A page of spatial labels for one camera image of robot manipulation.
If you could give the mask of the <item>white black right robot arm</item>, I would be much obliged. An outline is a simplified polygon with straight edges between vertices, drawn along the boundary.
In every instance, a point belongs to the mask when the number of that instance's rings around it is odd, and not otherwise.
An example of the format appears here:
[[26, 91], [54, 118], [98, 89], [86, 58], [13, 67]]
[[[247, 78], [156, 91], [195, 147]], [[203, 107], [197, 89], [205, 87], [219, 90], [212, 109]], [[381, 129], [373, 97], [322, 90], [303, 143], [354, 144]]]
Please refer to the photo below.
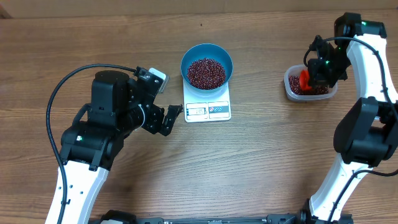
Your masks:
[[364, 21], [346, 12], [334, 22], [334, 36], [315, 37], [304, 58], [300, 88], [334, 87], [347, 79], [351, 67], [358, 100], [340, 121], [333, 136], [336, 157], [321, 187], [306, 202], [296, 223], [352, 223], [341, 211], [359, 182], [397, 149], [397, 92], [386, 59], [384, 24]]

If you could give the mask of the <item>red plastic measuring scoop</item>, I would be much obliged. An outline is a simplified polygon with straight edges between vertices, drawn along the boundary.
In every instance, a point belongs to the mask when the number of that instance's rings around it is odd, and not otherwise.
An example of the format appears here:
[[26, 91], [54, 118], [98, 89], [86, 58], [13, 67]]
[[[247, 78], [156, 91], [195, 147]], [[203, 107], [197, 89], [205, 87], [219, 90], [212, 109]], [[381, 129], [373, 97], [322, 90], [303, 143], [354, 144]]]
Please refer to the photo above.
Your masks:
[[299, 85], [302, 91], [309, 91], [312, 87], [308, 84], [310, 79], [310, 75], [308, 70], [302, 70], [299, 76]]

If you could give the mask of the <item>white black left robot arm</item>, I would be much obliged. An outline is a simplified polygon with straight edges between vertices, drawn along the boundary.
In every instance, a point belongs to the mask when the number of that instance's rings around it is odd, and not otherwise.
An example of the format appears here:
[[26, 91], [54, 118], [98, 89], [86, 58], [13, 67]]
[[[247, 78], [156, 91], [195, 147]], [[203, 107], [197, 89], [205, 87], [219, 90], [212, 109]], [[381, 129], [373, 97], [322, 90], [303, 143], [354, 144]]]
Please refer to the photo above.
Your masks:
[[168, 76], [137, 67], [133, 76], [115, 70], [97, 72], [91, 101], [64, 131], [56, 190], [46, 223], [89, 223], [91, 211], [124, 140], [138, 128], [168, 136], [182, 105], [154, 104]]

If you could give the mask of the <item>blue plastic bowl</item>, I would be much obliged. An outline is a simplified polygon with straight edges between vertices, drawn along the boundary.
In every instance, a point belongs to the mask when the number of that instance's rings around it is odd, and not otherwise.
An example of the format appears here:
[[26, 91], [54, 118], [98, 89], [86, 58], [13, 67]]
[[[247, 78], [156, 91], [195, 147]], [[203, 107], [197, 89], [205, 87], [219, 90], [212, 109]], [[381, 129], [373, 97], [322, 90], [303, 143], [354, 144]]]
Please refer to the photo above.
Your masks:
[[182, 75], [183, 81], [189, 83], [187, 79], [188, 67], [192, 64], [192, 62], [202, 58], [212, 58], [222, 64], [222, 66], [226, 70], [226, 81], [224, 82], [224, 84], [229, 82], [234, 70], [233, 60], [230, 54], [219, 45], [209, 43], [198, 44], [185, 52], [180, 63], [180, 73]]

